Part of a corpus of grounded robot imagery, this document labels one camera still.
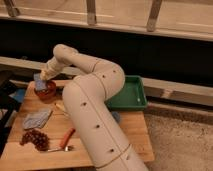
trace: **grapes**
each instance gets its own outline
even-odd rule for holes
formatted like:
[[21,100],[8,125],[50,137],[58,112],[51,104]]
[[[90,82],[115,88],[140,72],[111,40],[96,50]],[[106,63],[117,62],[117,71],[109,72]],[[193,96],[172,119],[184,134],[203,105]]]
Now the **grapes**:
[[46,151],[49,149],[49,138],[46,134],[36,130],[30,129],[23,136],[20,145],[33,143],[38,151]]

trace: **floor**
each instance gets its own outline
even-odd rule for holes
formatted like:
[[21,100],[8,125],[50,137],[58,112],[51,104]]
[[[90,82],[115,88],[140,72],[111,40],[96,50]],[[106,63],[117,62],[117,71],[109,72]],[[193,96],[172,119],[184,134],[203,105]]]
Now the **floor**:
[[150,171],[212,171],[213,126],[145,115],[155,153]]

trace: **wooden table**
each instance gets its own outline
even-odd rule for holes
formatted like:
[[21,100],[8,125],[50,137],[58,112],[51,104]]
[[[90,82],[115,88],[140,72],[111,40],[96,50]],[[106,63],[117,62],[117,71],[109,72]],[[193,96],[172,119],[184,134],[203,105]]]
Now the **wooden table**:
[[[55,82],[59,87],[63,87],[67,83],[65,80]],[[49,100],[40,101],[34,93],[34,82],[30,82],[1,156],[0,170],[39,170],[93,166],[77,132],[69,141],[69,144],[75,147],[75,150],[71,152],[40,153],[31,143],[24,146],[19,145],[24,133],[22,122],[26,115],[40,108],[48,107],[53,112],[46,125],[40,131],[46,133],[50,138],[50,148],[58,146],[63,135],[72,127],[70,119],[56,107],[55,102],[58,100],[61,100],[59,92]],[[143,112],[120,112],[120,114],[121,122],[119,125],[137,153],[145,162],[153,161],[154,155]]]

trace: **plastic tray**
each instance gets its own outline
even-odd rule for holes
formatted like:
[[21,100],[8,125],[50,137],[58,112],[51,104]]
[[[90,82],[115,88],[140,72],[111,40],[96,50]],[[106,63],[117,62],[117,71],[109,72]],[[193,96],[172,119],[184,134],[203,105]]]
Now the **plastic tray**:
[[106,101],[109,110],[142,110],[147,106],[140,76],[126,75],[121,91]]

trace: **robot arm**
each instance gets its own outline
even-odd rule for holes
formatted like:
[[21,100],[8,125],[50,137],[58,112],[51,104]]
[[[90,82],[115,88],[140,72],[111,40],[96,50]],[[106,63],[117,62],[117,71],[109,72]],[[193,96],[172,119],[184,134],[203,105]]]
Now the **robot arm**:
[[104,104],[123,87],[122,68],[113,62],[80,54],[65,45],[57,45],[53,53],[54,57],[41,71],[41,79],[51,79],[71,64],[87,73],[65,86],[63,102],[96,169],[147,171]]

